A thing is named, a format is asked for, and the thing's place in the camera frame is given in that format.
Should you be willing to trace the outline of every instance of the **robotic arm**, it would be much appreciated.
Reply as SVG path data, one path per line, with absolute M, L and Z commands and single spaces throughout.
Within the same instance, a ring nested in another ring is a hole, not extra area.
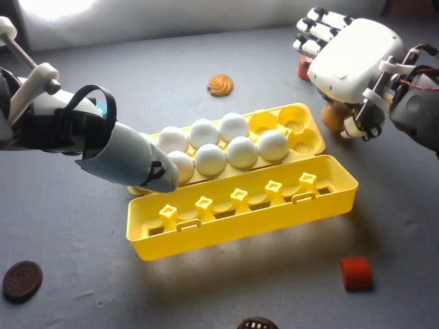
M 172 192 L 178 170 L 167 155 L 132 128 L 117 122 L 116 101 L 105 88 L 88 85 L 76 94 L 61 90 L 59 73 L 48 63 L 37 65 L 15 42 L 16 30 L 0 17 L 0 45 L 8 46 L 32 72 L 15 77 L 0 68 L 0 149 L 41 149 L 76 160 L 83 170 L 110 182 Z M 103 92 L 106 116 L 87 98 Z
M 439 154 L 439 69 L 415 65 L 421 51 L 439 59 L 439 49 L 420 44 L 406 52 L 386 26 L 321 7 L 297 28 L 294 49 L 314 58 L 309 79 L 325 100 L 350 109 L 344 138 L 378 137 L 387 114 L 397 129 Z

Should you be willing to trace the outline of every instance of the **red object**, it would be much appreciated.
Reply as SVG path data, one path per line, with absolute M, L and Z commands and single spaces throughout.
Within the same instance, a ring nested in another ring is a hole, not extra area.
M 300 64 L 299 64 L 299 78 L 305 81 L 309 81 L 308 78 L 308 68 L 309 65 L 313 62 L 312 58 L 309 58 L 305 55 L 302 55 L 300 58 Z
M 347 257 L 340 260 L 344 288 L 347 291 L 371 290 L 372 272 L 366 257 Z

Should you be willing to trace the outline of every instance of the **robot finger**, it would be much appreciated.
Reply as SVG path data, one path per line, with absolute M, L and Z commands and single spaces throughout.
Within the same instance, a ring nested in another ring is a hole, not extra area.
M 319 38 L 325 42 L 331 41 L 338 33 L 338 29 L 315 22 L 309 17 L 300 19 L 299 22 L 297 22 L 297 28 L 311 38 Z
M 315 58 L 318 53 L 320 53 L 320 50 L 322 50 L 322 48 L 324 47 L 320 46 L 319 43 L 321 42 L 308 39 L 306 36 L 298 34 L 296 36 L 296 41 L 294 42 L 293 47 L 302 55 L 308 56 L 310 58 Z
M 328 12 L 322 7 L 314 7 L 308 12 L 307 16 L 313 21 L 323 23 L 336 29 L 344 29 L 354 20 L 347 15 L 343 16 L 336 12 Z

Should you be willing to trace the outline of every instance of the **empty egg slot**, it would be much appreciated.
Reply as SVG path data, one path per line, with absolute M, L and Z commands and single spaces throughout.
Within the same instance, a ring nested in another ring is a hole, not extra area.
M 253 205 L 249 206 L 251 211 L 264 209 L 264 208 L 268 208 L 268 207 L 270 207 L 270 201 L 263 202 L 262 204 L 253 204 Z
M 326 186 L 326 187 L 323 187 L 323 188 L 319 188 L 319 189 L 317 190 L 317 192 L 318 192 L 320 195 L 324 195 L 324 194 L 332 193 L 333 191 L 329 188 L 329 186 Z
M 224 211 L 224 212 L 219 212 L 217 214 L 214 214 L 213 216 L 216 219 L 221 219 L 221 218 L 225 218 L 225 217 L 230 217 L 230 216 L 234 216 L 236 213 L 236 210 L 228 210 L 228 211 Z
M 157 234 L 162 234 L 165 231 L 165 227 L 164 226 L 160 226 L 158 228 L 150 228 L 148 230 L 148 236 L 154 236 Z

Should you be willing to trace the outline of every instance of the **white egg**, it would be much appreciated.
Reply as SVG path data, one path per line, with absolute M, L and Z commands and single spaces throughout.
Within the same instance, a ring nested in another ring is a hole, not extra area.
M 217 175 L 223 171 L 226 164 L 224 152 L 214 144 L 201 146 L 195 155 L 195 168 L 202 175 Z
M 234 138 L 227 147 L 228 163 L 237 168 L 248 168 L 258 160 L 258 149 L 247 137 Z
M 172 151 L 167 156 L 171 158 L 171 161 L 177 166 L 178 169 L 178 181 L 186 182 L 192 177 L 195 168 L 193 167 L 193 161 L 191 158 L 181 151 Z
M 250 132 L 247 121 L 237 113 L 224 115 L 219 128 L 219 134 L 226 142 L 231 142 L 235 137 L 247 137 Z
M 157 145 L 157 142 L 150 135 L 145 134 L 144 132 L 139 132 L 139 135 L 142 136 L 147 143 Z
M 269 161 L 280 160 L 288 154 L 288 141 L 277 130 L 267 130 L 259 139 L 259 155 Z
M 185 152 L 189 146 L 189 141 L 180 128 L 169 126 L 161 131 L 158 136 L 157 146 L 166 154 L 172 151 Z
M 189 140 L 192 146 L 199 149 L 205 144 L 216 144 L 220 139 L 220 133 L 213 123 L 207 119 L 198 119 L 191 126 Z

